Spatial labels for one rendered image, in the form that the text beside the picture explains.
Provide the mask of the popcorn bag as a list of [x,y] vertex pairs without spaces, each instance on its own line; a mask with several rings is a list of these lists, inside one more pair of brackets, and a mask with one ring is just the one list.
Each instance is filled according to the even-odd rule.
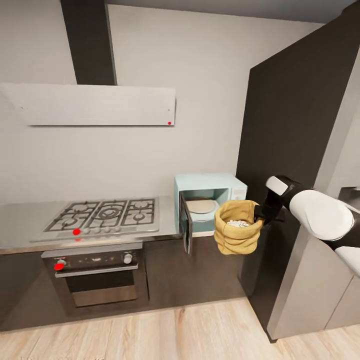
[[[256,204],[252,200],[228,200],[216,209],[213,235],[222,254],[248,255],[256,250],[260,230],[266,220],[255,217]],[[238,226],[231,222],[246,225]]]

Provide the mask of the microwave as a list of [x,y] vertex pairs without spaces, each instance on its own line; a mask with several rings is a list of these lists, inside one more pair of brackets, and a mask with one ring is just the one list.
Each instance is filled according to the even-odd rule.
[[192,258],[193,220],[215,217],[217,209],[227,201],[246,200],[247,188],[228,172],[174,176],[174,198],[188,259]]

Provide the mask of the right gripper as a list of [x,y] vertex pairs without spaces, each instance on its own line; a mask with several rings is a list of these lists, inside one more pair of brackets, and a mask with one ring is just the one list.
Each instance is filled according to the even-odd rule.
[[256,204],[254,206],[254,216],[256,218],[263,218],[265,219],[264,225],[267,225],[272,220],[284,223],[286,220],[285,211],[282,207],[279,209],[270,207],[265,202],[263,205]]

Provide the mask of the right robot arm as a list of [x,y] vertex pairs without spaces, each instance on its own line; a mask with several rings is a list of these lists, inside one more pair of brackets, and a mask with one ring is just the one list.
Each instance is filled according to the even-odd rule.
[[285,175],[266,182],[263,205],[254,206],[254,216],[284,223],[286,208],[315,238],[329,245],[360,279],[360,211]]

